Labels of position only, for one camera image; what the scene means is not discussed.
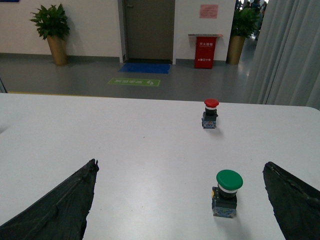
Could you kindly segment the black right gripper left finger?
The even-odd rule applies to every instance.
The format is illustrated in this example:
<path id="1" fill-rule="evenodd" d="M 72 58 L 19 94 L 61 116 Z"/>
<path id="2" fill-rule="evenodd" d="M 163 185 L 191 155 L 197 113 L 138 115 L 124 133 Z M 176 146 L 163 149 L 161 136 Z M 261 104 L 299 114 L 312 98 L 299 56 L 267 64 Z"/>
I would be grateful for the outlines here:
<path id="1" fill-rule="evenodd" d="M 91 210 L 98 161 L 91 159 L 0 227 L 2 240 L 81 240 Z"/>

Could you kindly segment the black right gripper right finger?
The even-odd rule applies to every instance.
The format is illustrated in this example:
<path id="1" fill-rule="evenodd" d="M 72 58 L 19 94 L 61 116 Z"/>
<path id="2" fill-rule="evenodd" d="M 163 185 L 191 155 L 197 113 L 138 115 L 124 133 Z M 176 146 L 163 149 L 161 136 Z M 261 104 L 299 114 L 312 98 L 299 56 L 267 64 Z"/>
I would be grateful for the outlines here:
<path id="1" fill-rule="evenodd" d="M 286 240 L 320 238 L 320 191 L 269 161 L 263 179 L 274 216 Z"/>

